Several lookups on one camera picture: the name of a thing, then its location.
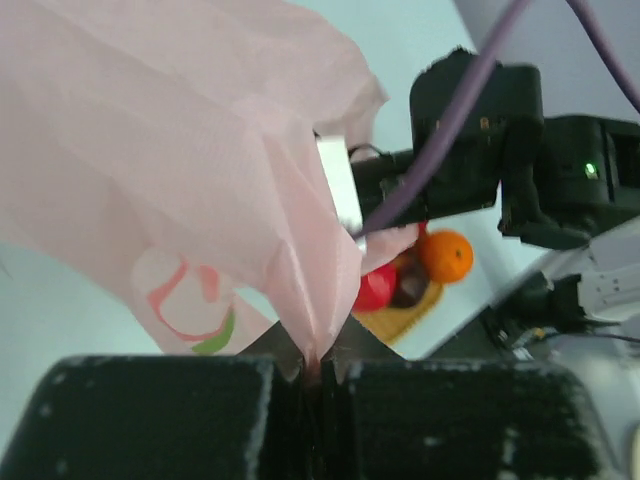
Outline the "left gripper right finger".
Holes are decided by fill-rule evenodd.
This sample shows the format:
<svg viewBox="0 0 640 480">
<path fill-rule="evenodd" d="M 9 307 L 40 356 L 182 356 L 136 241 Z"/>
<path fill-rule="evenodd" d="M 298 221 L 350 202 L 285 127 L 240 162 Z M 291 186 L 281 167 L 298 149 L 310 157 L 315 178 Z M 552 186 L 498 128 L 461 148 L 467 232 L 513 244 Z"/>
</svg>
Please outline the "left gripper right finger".
<svg viewBox="0 0 640 480">
<path fill-rule="evenodd" d="M 408 361 L 357 320 L 322 364 L 329 479 L 619 479 L 593 403 L 549 362 Z"/>
</svg>

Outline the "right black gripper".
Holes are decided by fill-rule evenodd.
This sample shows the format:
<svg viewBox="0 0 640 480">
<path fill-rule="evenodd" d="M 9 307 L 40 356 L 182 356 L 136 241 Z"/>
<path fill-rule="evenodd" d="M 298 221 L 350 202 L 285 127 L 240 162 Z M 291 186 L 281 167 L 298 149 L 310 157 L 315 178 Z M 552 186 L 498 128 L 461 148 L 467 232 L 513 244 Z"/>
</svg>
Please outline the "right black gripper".
<svg viewBox="0 0 640 480">
<path fill-rule="evenodd" d="M 417 76 L 409 93 L 411 149 L 379 152 L 353 164 L 364 217 L 403 181 L 473 57 L 457 48 Z M 533 164 L 543 124 L 539 70 L 530 64 L 496 64 L 441 166 L 392 226 L 494 205 L 500 181 L 513 186 L 515 177 Z"/>
</svg>

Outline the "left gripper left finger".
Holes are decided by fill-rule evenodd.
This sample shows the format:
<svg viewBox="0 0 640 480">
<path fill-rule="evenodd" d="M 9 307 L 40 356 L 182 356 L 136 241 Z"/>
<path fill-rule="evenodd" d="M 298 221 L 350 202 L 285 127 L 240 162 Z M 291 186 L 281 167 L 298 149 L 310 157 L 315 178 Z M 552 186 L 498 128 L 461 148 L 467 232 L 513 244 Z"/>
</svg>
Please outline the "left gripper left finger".
<svg viewBox="0 0 640 480">
<path fill-rule="evenodd" d="M 1 462 L 5 479 L 301 479 L 280 325 L 237 356 L 75 356 L 37 384 Z"/>
</svg>

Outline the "orange fake tangerine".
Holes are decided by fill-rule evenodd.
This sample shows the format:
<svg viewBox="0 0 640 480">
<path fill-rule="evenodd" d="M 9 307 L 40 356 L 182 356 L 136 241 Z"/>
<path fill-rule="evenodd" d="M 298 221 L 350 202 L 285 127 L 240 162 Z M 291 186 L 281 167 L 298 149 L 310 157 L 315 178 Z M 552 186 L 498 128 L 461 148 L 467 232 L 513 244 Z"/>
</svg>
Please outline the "orange fake tangerine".
<svg viewBox="0 0 640 480">
<path fill-rule="evenodd" d="M 453 230 L 437 230 L 419 237 L 417 251 L 428 277 L 440 284 L 463 280 L 472 270 L 474 251 L 469 241 Z"/>
</svg>

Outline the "woven bamboo tray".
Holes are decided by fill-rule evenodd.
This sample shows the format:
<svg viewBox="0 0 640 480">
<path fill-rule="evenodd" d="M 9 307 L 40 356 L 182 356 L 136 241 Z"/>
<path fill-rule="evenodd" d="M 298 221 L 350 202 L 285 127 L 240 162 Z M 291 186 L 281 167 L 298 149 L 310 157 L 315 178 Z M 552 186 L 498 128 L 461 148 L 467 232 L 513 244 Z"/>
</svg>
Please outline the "woven bamboo tray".
<svg viewBox="0 0 640 480">
<path fill-rule="evenodd" d="M 410 308 L 385 308 L 373 312 L 353 312 L 353 316 L 379 341 L 392 346 L 413 329 L 439 303 L 445 286 L 430 284 L 419 302 Z"/>
</svg>

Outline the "red fake fruit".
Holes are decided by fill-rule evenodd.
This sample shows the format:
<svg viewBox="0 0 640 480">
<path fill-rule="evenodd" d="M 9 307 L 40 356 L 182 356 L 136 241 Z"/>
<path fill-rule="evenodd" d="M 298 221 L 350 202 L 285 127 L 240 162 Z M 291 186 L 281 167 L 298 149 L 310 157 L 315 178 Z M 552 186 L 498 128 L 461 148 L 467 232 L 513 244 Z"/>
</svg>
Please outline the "red fake fruit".
<svg viewBox="0 0 640 480">
<path fill-rule="evenodd" d="M 430 279 L 418 254 L 413 248 L 399 254 L 392 266 L 396 271 L 396 286 L 390 307 L 408 309 L 415 307 L 423 298 Z"/>
</svg>

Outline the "red fake tomato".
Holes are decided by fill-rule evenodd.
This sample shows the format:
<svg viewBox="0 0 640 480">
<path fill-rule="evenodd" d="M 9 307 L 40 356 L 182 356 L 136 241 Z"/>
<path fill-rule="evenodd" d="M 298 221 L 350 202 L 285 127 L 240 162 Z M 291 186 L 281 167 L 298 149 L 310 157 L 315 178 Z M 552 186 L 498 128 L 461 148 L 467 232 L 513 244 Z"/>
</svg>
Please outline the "red fake tomato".
<svg viewBox="0 0 640 480">
<path fill-rule="evenodd" d="M 397 284 L 397 270 L 391 264 L 364 275 L 353 310 L 356 312 L 372 312 L 386 308 L 393 297 Z"/>
</svg>

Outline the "pink plastic bag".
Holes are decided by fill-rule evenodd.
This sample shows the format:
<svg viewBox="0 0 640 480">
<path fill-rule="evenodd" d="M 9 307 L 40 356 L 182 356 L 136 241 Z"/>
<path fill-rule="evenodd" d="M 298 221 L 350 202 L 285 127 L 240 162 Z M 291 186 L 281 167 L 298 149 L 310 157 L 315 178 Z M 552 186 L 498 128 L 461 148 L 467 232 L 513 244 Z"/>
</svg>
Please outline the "pink plastic bag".
<svg viewBox="0 0 640 480">
<path fill-rule="evenodd" d="M 124 301 L 167 353 L 233 355 L 270 318 L 323 355 L 363 274 L 315 135 L 371 138 L 386 96 L 359 47 L 285 1 L 5 1 L 1 237 Z"/>
</svg>

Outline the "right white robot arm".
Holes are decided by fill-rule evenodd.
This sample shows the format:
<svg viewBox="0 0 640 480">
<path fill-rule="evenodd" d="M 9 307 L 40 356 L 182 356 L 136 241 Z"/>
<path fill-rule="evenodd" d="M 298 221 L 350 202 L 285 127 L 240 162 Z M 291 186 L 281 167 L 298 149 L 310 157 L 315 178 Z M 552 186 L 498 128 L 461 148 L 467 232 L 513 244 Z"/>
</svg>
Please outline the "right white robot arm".
<svg viewBox="0 0 640 480">
<path fill-rule="evenodd" d="M 353 165 L 365 220 L 409 179 L 452 100 L 454 82 L 471 73 L 478 58 L 458 48 L 420 73 L 409 94 L 412 149 L 380 152 Z M 535 66 L 493 62 L 489 73 L 444 160 L 390 227 L 493 207 L 499 185 L 497 229 L 529 245 L 584 247 L 639 217 L 639 124 L 588 115 L 545 118 Z M 586 333 L 596 321 L 579 306 L 578 279 L 569 274 L 549 283 L 542 272 L 530 274 L 471 324 L 504 350 L 532 327 Z"/>
</svg>

